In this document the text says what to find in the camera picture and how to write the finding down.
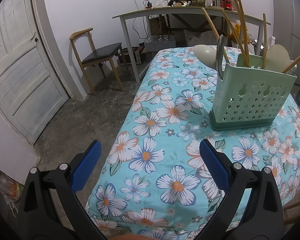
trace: chair backrest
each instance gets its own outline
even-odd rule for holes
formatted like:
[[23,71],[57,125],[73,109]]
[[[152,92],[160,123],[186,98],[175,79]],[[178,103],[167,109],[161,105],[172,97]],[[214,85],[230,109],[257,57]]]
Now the chair backrest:
[[90,47],[91,47],[92,51],[94,51],[94,50],[96,50],[96,47],[93,44],[93,40],[92,40],[91,33],[90,33],[90,31],[92,31],[92,30],[93,30],[93,28],[88,28],[88,29],[85,29],[85,30],[82,30],[82,31],[72,33],[70,35],[69,40],[71,42],[71,45],[72,45],[72,48],[73,48],[73,51],[74,51],[74,55],[77,58],[77,61],[78,61],[80,66],[82,65],[82,63],[81,63],[77,48],[74,45],[74,39],[80,37],[81,35],[83,35],[85,33],[88,33],[88,40],[89,40],[89,43],[90,43]]

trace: blue floral fabric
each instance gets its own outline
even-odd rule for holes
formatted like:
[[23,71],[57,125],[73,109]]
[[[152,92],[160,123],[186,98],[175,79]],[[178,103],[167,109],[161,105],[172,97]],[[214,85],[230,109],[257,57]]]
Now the blue floral fabric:
[[[226,52],[235,65],[239,50]],[[208,116],[216,85],[216,72],[193,48],[158,52],[88,199],[86,211],[98,227],[162,240],[195,237],[224,197],[200,157],[204,138],[247,169],[269,167],[282,204],[300,191],[300,110],[293,98],[272,126],[216,132]]]

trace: door panel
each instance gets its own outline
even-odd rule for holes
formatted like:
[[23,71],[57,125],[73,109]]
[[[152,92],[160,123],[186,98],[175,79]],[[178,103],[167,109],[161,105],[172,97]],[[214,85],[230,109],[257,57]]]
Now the door panel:
[[34,143],[68,100],[38,39],[30,0],[0,4],[0,109]]

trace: door frame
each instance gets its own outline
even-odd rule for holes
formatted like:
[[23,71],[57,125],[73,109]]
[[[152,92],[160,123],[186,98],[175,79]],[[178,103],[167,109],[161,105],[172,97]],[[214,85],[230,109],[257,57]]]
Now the door frame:
[[65,61],[63,60],[56,39],[53,35],[44,0],[30,1],[34,15],[34,21],[39,32],[38,35],[42,41],[52,68],[54,69],[62,86],[66,90],[69,98],[82,98],[82,94],[80,93]]

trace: chair leg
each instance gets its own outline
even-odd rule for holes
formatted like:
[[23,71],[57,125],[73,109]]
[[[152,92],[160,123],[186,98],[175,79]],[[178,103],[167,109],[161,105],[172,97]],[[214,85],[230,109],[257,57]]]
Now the chair leg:
[[98,64],[99,65],[99,67],[100,67],[100,70],[101,70],[101,73],[102,73],[102,75],[103,75],[103,78],[106,78],[106,74],[105,74],[105,72],[103,71],[103,68],[102,68],[102,63],[99,63]]
[[123,86],[121,84],[120,77],[118,75],[117,69],[115,68],[112,58],[109,59],[109,62],[110,62],[111,68],[113,70],[113,74],[114,74],[115,78],[117,79],[117,83],[120,87],[120,90],[123,92]]
[[123,54],[122,46],[120,46],[120,52],[121,52],[121,55],[122,55],[122,60],[123,60],[124,66],[126,67],[126,70],[127,70],[128,74],[130,74],[126,57]]
[[90,82],[90,79],[89,79],[86,71],[84,70],[84,68],[81,68],[81,70],[82,70],[82,73],[83,73],[84,77],[86,78],[86,81],[87,81],[89,87],[91,88],[91,91],[92,91],[93,95],[96,95],[96,92],[95,92],[95,90],[94,90],[94,88],[93,88],[93,86],[92,86],[92,84]]

